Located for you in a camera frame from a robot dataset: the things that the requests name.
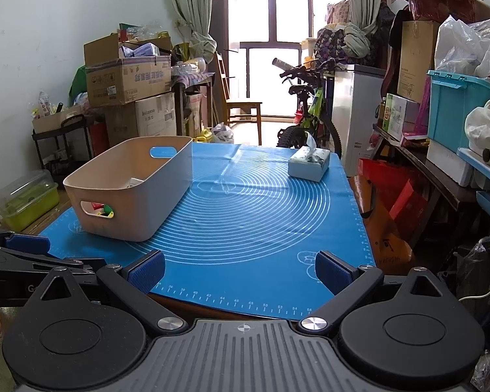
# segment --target green container with clear lid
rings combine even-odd
[[[22,231],[60,202],[49,171],[31,171],[0,189],[0,215],[13,231]]]

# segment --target triangular hole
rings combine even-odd
[[[47,288],[42,296],[43,301],[54,301],[56,299],[64,299],[71,297],[71,292],[65,284],[65,280],[61,277],[53,279],[51,285]]]
[[[434,284],[425,276],[419,276],[410,292],[412,295],[441,297],[441,293]]]

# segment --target window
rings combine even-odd
[[[296,96],[289,82],[282,84],[275,57],[298,65],[301,41],[316,36],[326,25],[327,5],[341,0],[236,0],[240,8],[240,51],[229,54],[229,77],[234,77],[231,98],[263,102],[262,115],[293,117]]]

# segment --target orange shopping bag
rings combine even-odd
[[[362,175],[349,178],[349,183],[367,230],[376,266],[385,274],[407,275],[415,266],[414,253],[399,237],[396,223],[377,197],[374,185]]]

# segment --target plastic storage basket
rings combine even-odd
[[[191,183],[192,139],[163,136],[124,141],[64,180],[83,230],[127,241],[152,237]],[[114,215],[99,215],[92,203],[109,205]]]
[[[60,202],[57,187],[49,171],[32,171],[0,189],[0,215],[21,231]]]
[[[438,70],[429,70],[429,75],[429,137],[455,153],[458,147],[468,147],[466,116],[490,100],[490,82]]]

